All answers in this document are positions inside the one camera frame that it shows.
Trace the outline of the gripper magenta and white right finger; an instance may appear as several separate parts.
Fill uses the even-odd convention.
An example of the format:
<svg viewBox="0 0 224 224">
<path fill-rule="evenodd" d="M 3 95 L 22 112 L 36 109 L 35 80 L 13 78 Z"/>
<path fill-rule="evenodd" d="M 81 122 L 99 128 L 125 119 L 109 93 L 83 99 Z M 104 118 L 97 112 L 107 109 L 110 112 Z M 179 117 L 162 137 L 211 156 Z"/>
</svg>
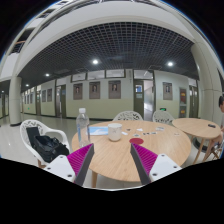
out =
<svg viewBox="0 0 224 224">
<path fill-rule="evenodd" d="M 142 185 L 147 185 L 181 170 L 181 167 L 166 154 L 157 155 L 138 144 L 131 144 L 130 153 Z"/>
</svg>

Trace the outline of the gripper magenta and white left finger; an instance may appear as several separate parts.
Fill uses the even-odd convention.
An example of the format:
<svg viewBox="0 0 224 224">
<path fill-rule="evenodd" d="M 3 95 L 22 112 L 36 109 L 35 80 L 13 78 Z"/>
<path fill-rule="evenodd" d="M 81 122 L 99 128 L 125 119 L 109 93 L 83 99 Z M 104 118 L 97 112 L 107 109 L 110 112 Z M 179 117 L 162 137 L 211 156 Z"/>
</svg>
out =
<svg viewBox="0 0 224 224">
<path fill-rule="evenodd" d="M 94 144 L 84 146 L 68 156 L 59 155 L 44 170 L 82 186 L 94 155 Z"/>
</svg>

